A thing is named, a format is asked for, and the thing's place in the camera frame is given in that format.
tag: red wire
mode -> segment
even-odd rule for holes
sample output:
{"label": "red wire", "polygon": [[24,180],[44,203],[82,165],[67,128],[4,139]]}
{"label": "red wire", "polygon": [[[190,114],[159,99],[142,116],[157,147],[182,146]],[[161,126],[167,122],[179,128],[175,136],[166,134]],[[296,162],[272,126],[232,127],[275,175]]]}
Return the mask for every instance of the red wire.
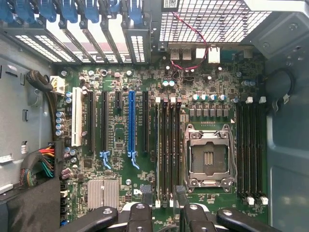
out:
{"label": "red wire", "polygon": [[207,58],[207,52],[208,52],[208,49],[207,49],[207,42],[206,42],[204,36],[203,36],[198,30],[196,30],[195,28],[193,28],[192,26],[190,26],[189,24],[187,24],[185,21],[183,21],[183,20],[179,17],[179,15],[177,15],[176,13],[174,13],[174,12],[172,12],[172,13],[173,13],[174,17],[176,17],[176,18],[178,19],[178,21],[181,21],[182,23],[184,23],[188,28],[190,28],[192,31],[194,31],[195,33],[197,33],[197,34],[203,39],[203,42],[204,42],[204,45],[205,45],[206,49],[205,49],[205,54],[204,54],[204,56],[203,56],[202,61],[201,61],[199,64],[197,64],[196,66],[192,66],[192,67],[189,67],[189,68],[184,68],[184,67],[181,67],[181,66],[175,64],[173,60],[171,60],[171,64],[172,64],[172,66],[174,66],[174,67],[176,67],[176,68],[178,68],[178,69],[180,69],[180,70],[187,70],[187,71],[189,71],[189,70],[191,70],[191,69],[196,69],[196,68],[198,68],[198,67],[204,62],[204,60],[206,60],[206,58]]}

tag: motherboard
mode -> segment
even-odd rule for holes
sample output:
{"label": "motherboard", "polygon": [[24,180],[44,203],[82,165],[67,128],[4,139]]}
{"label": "motherboard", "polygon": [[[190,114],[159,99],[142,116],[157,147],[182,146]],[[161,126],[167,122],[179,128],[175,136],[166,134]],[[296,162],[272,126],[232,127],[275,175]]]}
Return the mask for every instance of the motherboard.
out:
{"label": "motherboard", "polygon": [[103,205],[121,211],[153,196],[154,231],[173,223],[175,186],[215,214],[222,207],[267,223],[266,117],[260,56],[175,70],[60,67],[57,135],[65,143],[65,220]]}

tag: cpu socket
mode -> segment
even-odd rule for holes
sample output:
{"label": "cpu socket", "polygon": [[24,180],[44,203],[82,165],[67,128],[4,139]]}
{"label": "cpu socket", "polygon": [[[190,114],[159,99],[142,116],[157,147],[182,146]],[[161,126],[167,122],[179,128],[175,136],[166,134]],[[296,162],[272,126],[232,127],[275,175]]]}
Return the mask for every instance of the cpu socket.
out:
{"label": "cpu socket", "polygon": [[229,192],[235,181],[236,161],[233,135],[228,124],[221,130],[195,130],[188,124],[184,132],[183,174],[188,192],[197,187],[222,187]]}

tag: green circuit board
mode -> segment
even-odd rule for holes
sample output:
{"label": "green circuit board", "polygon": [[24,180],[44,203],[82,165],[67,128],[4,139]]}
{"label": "green circuit board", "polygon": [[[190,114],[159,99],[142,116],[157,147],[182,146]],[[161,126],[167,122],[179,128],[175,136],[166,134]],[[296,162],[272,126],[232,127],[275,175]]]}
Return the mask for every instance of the green circuit board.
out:
{"label": "green circuit board", "polygon": [[[95,102],[95,120],[94,128],[94,151],[89,151],[89,136],[82,137],[82,146],[71,147],[76,149],[77,155],[66,159],[65,167],[71,170],[70,178],[65,181],[69,185],[68,195],[68,221],[73,221],[82,217],[89,211],[88,207],[88,182],[90,180],[117,180],[119,196],[116,199],[117,208],[122,210],[124,205],[129,202],[140,202],[140,188],[143,185],[151,185],[154,192],[157,190],[156,179],[156,140],[158,137],[156,128],[156,98],[175,97],[180,103],[180,127],[181,138],[187,125],[194,125],[196,130],[220,130],[223,125],[229,125],[237,149],[237,114],[233,99],[237,98],[244,102],[248,97],[256,98],[259,96],[260,83],[256,82],[254,86],[244,86],[241,83],[245,80],[257,80],[259,75],[264,72],[264,61],[260,56],[252,59],[235,62],[228,61],[220,65],[205,64],[194,70],[194,72],[175,72],[172,69],[166,70],[164,60],[150,66],[129,66],[129,65],[96,65],[96,66],[69,66],[60,67],[58,74],[66,80],[66,91],[72,92],[73,87],[81,87],[81,80],[87,83],[87,91],[94,92]],[[61,71],[66,70],[67,75],[61,76]],[[164,81],[174,81],[174,86],[163,85]],[[128,144],[128,93],[135,91],[136,99],[136,163],[140,169],[132,165],[131,158],[127,155]],[[108,131],[107,138],[102,138],[101,129],[101,108],[102,93],[108,92]],[[116,92],[121,93],[121,109],[115,107]],[[148,152],[144,152],[144,125],[143,125],[143,91],[147,91],[149,96],[149,145]],[[214,102],[200,99],[194,101],[193,97],[197,94],[199,97],[206,94],[207,97],[214,94],[217,97],[225,95],[223,102],[218,98]],[[82,96],[82,128],[89,132],[89,103],[88,96]],[[228,112],[222,116],[204,116],[197,113],[197,109],[214,109]],[[66,98],[58,99],[58,110],[68,113],[71,105],[66,103]],[[160,118],[159,128],[162,132],[162,123]],[[69,116],[65,118],[64,135],[61,139],[65,140],[66,145],[70,147],[70,137],[72,130],[72,120]],[[263,183],[263,191],[267,193],[267,164],[266,164],[266,131],[262,130],[262,140],[260,141],[262,149],[262,175],[260,178]],[[102,152],[102,140],[107,140],[108,157],[111,169],[104,165],[100,152]],[[183,153],[183,140],[180,141],[181,152]],[[183,160],[180,161],[180,169],[184,167]],[[243,213],[256,217],[264,223],[267,223],[267,206],[261,204],[247,205],[237,195],[236,183],[226,192],[221,187],[216,188],[195,188],[192,193],[187,192],[187,198],[191,203],[200,203],[207,206],[213,214],[222,207],[235,207]],[[156,208],[153,205],[153,223],[154,231],[171,224],[173,222],[173,210],[169,205],[164,208]]]}

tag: white label sticker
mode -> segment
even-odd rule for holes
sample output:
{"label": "white label sticker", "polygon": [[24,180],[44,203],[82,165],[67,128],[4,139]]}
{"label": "white label sticker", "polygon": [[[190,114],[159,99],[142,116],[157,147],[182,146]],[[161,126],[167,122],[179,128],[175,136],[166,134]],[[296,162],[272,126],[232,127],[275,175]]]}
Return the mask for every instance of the white label sticker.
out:
{"label": "white label sticker", "polygon": [[26,154],[28,152],[27,145],[21,145],[21,154]]}
{"label": "white label sticker", "polygon": [[176,8],[178,0],[164,0],[164,8]]}
{"label": "white label sticker", "polygon": [[287,94],[285,94],[284,96],[283,96],[283,104],[286,104],[286,103],[288,103],[289,102],[289,95],[287,95]]}

